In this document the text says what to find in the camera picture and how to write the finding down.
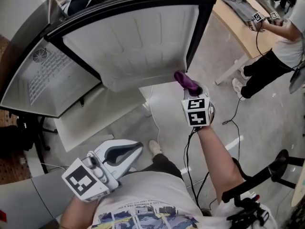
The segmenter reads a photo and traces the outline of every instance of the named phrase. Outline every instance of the concrete floor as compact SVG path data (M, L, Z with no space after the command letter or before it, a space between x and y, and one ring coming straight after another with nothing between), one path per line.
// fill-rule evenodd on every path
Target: concrete floor
M232 156L238 154L238 134L236 127L222 122L230 119L236 109L238 97L234 92L231 81L233 77L244 82L238 72L217 86L214 81L234 60L239 59L243 51L229 31L211 16L197 53L190 66L188 75L203 84L210 91L211 100L216 108L216 116L212 124L223 144L229 149ZM240 164L244 172L254 175L270 164L281 149L287 149L291 156L305 157L304 139L304 96L300 89L293 95L289 94L288 86L291 73L282 76L251 99L241 102L235 122L239 126ZM142 89L143 95L149 98L152 87ZM164 154L172 160L179 169L184 168L183 150L191 129L187 126L181 100L183 91L177 83L167 83L153 87L150 105L152 114L160 128L160 145ZM46 127L54 125L49 119ZM103 133L114 134L115 138L126 138L141 141L145 144L142 156L134 164L137 169L142 169L151 163L151 154L147 149L147 142L157 138L158 129L152 117L145 117L139 109L135 109L120 120L113 123ZM51 151L45 154L45 162L49 164L68 166L77 157L85 157L94 146L79 146L66 153L58 135L45 134ZM190 150L190 168L195 190L200 187L200 181L207 173L207 167L200 147L199 139L193 136ZM300 169L290 166L285 178L296 182ZM186 186L190 186L187 174L183 175ZM281 224L291 211L291 198L293 192L280 184L270 180L256 187L253 192L261 196L260 202L267 205ZM216 198L210 178L200 195L200 205L208 208L210 202Z

